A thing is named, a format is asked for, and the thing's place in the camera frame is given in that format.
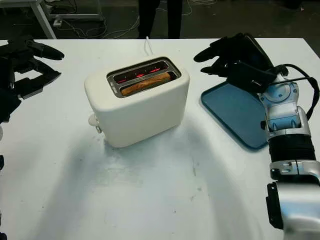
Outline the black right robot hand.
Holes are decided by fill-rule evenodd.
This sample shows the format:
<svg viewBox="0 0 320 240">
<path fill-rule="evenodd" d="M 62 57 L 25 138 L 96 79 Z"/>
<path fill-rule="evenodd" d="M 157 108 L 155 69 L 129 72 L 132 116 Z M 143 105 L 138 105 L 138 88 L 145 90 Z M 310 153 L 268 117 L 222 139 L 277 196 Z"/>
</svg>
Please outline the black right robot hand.
<svg viewBox="0 0 320 240">
<path fill-rule="evenodd" d="M 210 43 L 209 47 L 199 52 L 193 60 L 202 63 L 215 57 L 217 60 L 211 66 L 206 66 L 200 71 L 226 78 L 233 65 L 238 62 L 262 71 L 269 70 L 274 66 L 266 52 L 249 33 L 222 37 Z"/>
</svg>

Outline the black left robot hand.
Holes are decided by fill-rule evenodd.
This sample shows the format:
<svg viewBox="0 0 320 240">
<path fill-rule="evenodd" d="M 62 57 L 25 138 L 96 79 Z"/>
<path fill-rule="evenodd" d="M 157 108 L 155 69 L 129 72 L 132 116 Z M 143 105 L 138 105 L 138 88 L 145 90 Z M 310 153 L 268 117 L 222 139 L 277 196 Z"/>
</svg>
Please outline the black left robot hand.
<svg viewBox="0 0 320 240">
<path fill-rule="evenodd" d="M 8 40 L 6 45 L 2 45 L 0 47 L 0 88 L 25 100 L 41 93 L 45 86 L 61 75 L 59 71 L 36 57 L 61 61 L 65 55 L 29 37 Z M 16 72 L 24 74 L 30 71 L 36 71 L 40 75 L 33 79 L 26 77 L 16 81 Z"/>
</svg>

